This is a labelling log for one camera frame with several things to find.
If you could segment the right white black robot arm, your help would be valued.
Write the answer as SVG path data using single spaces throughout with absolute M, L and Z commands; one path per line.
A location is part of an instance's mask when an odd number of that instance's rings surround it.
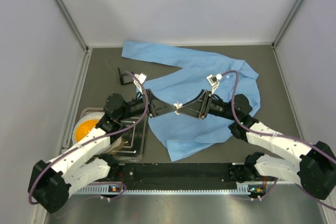
M 177 112 L 198 119 L 208 115 L 233 120 L 228 127 L 237 139 L 260 146 L 277 157 L 255 153 L 245 160 L 246 171 L 271 176 L 301 186 L 314 198 L 325 200 L 335 188 L 335 155 L 330 146 L 318 141 L 310 144 L 285 136 L 250 115 L 248 99 L 238 94 L 229 102 L 202 90 L 197 98 L 177 105 Z

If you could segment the silver crystal brooch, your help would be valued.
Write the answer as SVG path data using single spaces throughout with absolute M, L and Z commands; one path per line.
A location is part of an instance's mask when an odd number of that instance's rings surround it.
M 176 108 L 176 110 L 175 110 L 175 114 L 176 114 L 176 115 L 180 115 L 180 109 L 182 108 L 183 104 L 182 104 L 182 103 L 179 103 L 179 102 L 175 102 L 173 105 L 174 105 L 175 108 Z

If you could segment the light blue button shirt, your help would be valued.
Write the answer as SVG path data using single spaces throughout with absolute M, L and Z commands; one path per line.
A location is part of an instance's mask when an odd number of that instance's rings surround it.
M 210 90 L 206 77 L 224 73 L 216 90 L 222 100 L 232 98 L 235 74 L 239 73 L 236 92 L 244 94 L 252 107 L 251 115 L 260 109 L 261 100 L 257 87 L 258 73 L 244 60 L 214 52 L 198 51 L 147 42 L 126 41 L 122 57 L 132 60 L 179 67 L 179 70 L 160 78 L 147 80 L 144 87 L 169 104 L 185 104 L 195 99 L 201 90 Z M 187 158 L 216 143 L 226 142 L 231 136 L 232 121 L 214 115 L 195 119 L 188 115 L 168 113 L 151 118 L 149 126 L 157 139 L 167 148 L 171 161 Z

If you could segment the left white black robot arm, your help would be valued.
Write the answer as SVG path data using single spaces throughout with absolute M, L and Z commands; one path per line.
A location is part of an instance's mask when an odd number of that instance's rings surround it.
M 107 177 L 113 162 L 107 152 L 120 146 L 122 133 L 139 124 L 146 115 L 160 116 L 179 108 L 177 103 L 160 100 L 149 89 L 129 102 L 118 93 L 108 96 L 103 116 L 83 139 L 50 161 L 34 165 L 28 186 L 29 203 L 40 204 L 49 213 L 57 212 L 79 189 Z M 132 126 L 122 123 L 134 116 L 139 119 Z

